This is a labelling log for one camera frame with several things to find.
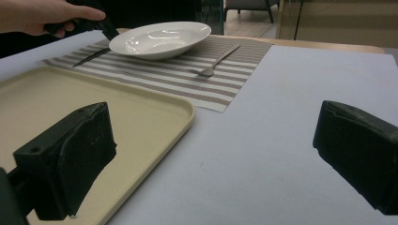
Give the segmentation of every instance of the table surface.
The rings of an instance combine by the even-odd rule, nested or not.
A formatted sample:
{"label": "table surface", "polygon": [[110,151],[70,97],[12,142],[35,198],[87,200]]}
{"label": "table surface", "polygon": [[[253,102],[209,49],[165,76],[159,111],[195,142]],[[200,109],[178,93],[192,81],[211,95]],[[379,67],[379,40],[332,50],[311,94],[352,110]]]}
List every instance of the table surface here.
{"label": "table surface", "polygon": [[270,39],[270,38],[256,38],[256,37],[247,37],[247,38],[264,41],[279,46],[351,51],[351,52],[361,52],[361,53],[385,53],[383,49],[378,48],[376,46],[325,43],[325,42],[314,42],[314,41],[305,41],[305,40]]}
{"label": "table surface", "polygon": [[[101,39],[87,32],[3,58],[0,80]],[[324,99],[398,125],[392,56],[305,44],[273,46],[224,113],[196,108],[190,130],[108,224],[398,224],[312,148]]]}

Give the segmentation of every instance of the tray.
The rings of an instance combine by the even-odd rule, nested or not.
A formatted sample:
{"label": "tray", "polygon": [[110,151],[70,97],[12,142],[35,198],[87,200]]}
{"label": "tray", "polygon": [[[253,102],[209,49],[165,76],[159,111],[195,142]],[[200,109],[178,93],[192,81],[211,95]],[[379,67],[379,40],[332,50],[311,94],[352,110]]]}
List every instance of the tray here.
{"label": "tray", "polygon": [[72,111],[106,101],[117,154],[99,175],[76,217],[31,224],[104,224],[191,126],[189,101],[54,67],[0,82],[0,167],[12,153]]}

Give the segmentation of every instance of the hand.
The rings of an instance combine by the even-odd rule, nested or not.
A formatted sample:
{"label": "hand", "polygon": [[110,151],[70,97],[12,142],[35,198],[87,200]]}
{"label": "hand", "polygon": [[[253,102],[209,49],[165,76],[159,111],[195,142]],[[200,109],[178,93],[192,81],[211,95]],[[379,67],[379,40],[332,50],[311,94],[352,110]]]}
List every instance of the hand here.
{"label": "hand", "polygon": [[0,0],[0,33],[19,31],[32,36],[47,34],[47,23],[64,23],[55,36],[63,37],[74,26],[71,19],[100,21],[105,13],[91,7],[74,6],[66,0]]}

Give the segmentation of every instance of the placemat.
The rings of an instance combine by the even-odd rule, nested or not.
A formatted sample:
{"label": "placemat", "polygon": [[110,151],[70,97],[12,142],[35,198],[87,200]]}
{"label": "placemat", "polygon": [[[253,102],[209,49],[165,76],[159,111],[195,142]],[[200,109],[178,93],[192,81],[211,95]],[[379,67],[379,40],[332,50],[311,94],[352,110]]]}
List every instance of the placemat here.
{"label": "placemat", "polygon": [[[202,77],[187,71],[211,65],[233,44],[240,47],[215,67],[215,74]],[[224,112],[272,44],[227,37],[207,37],[180,56],[164,61],[146,61],[108,52],[81,66],[72,65],[88,55],[107,48],[104,39],[70,54],[43,60],[46,65],[129,83],[136,86],[188,98],[197,107]]]}

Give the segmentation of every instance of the plate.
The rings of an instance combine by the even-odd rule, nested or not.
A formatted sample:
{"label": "plate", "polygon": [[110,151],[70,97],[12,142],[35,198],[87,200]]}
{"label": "plate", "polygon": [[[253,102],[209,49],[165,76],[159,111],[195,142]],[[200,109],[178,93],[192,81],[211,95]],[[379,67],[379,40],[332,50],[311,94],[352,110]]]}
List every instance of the plate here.
{"label": "plate", "polygon": [[118,35],[109,48],[145,60],[164,60],[184,53],[210,33],[211,28],[199,22],[155,23]]}

